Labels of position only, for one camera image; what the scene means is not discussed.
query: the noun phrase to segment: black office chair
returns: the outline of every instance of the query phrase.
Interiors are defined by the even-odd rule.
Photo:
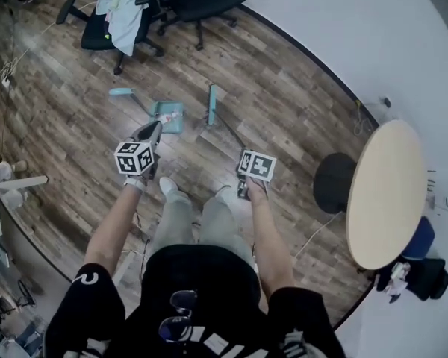
[[[75,0],[67,0],[63,7],[61,8],[56,23],[63,24],[68,16],[71,14],[79,19],[82,19],[87,23],[86,28],[83,32],[83,37],[81,38],[81,47],[83,49],[89,49],[93,51],[103,51],[115,49],[113,42],[111,41],[111,37],[105,37],[105,17],[106,15],[96,15],[95,10],[91,13],[91,16],[88,16],[78,8],[74,7],[73,4]],[[162,21],[166,21],[166,14],[162,13],[158,0],[136,0],[136,5],[149,4],[149,8],[143,10],[143,14],[141,16],[141,25],[136,35],[136,40],[134,43],[144,42],[154,48],[156,50],[155,56],[161,57],[164,55],[164,50],[154,42],[152,42],[148,35],[149,25],[161,19]],[[122,60],[125,54],[118,50],[119,56],[116,66],[114,67],[114,74],[119,75],[122,72]]]
[[[204,48],[202,39],[201,20],[213,16],[220,16],[229,21],[231,27],[235,27],[237,19],[233,16],[224,14],[245,0],[168,0],[169,7],[175,12],[176,17],[165,22],[159,27],[158,34],[164,35],[166,27],[176,22],[196,22],[196,29],[199,37],[199,42],[196,45],[198,51]]]

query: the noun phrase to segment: foot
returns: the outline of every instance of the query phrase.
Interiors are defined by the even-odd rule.
[[[159,180],[159,187],[161,188],[161,192],[164,196],[168,196],[168,194],[173,190],[179,190],[178,185],[175,183],[175,181],[168,177],[162,177]]]
[[[26,160],[20,160],[19,162],[16,162],[12,165],[13,172],[23,172],[27,171],[28,169],[28,163]]]
[[[223,196],[231,189],[231,186],[223,186],[216,192],[216,198],[223,199]]]

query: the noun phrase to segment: white wall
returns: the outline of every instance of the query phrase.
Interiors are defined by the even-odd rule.
[[[448,30],[430,0],[245,4],[300,41],[364,103],[387,96],[389,117],[420,134],[429,167],[448,168]]]
[[[405,119],[417,130],[428,167],[438,170],[442,205],[448,196],[448,30],[430,0],[245,4],[300,41],[365,104],[391,100],[388,119]],[[438,212],[430,215],[434,247],[448,270],[448,213]],[[448,357],[448,290],[438,301],[406,293],[392,305],[373,293],[338,332],[355,357]]]

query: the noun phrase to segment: hand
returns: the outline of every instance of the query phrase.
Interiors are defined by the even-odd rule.
[[[267,199],[267,192],[264,188],[263,180],[246,176],[246,185],[249,190],[249,197],[252,203],[258,203],[262,199]]]

